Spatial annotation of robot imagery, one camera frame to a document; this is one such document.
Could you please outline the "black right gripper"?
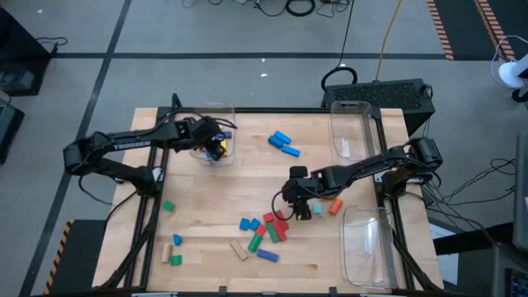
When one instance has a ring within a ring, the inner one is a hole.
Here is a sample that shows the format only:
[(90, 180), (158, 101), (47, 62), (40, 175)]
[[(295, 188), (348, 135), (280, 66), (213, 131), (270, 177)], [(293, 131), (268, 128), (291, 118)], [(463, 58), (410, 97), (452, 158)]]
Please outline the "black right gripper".
[(327, 199), (328, 191), (323, 189), (323, 184), (318, 177), (311, 177), (308, 168), (293, 166), (290, 168), (290, 181), (282, 187), (282, 199), (290, 204), (297, 220), (310, 220), (312, 218), (308, 200), (313, 198)]

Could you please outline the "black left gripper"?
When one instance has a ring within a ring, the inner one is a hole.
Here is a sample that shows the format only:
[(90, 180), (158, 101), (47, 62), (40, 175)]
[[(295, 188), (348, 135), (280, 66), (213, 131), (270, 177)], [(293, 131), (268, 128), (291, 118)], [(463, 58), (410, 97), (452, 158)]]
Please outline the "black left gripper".
[(219, 140), (217, 135), (225, 131), (227, 128), (218, 124), (213, 118), (193, 120), (191, 123), (192, 149), (204, 152), (212, 161), (219, 161), (226, 153), (226, 149), (221, 144), (226, 144), (227, 139)]

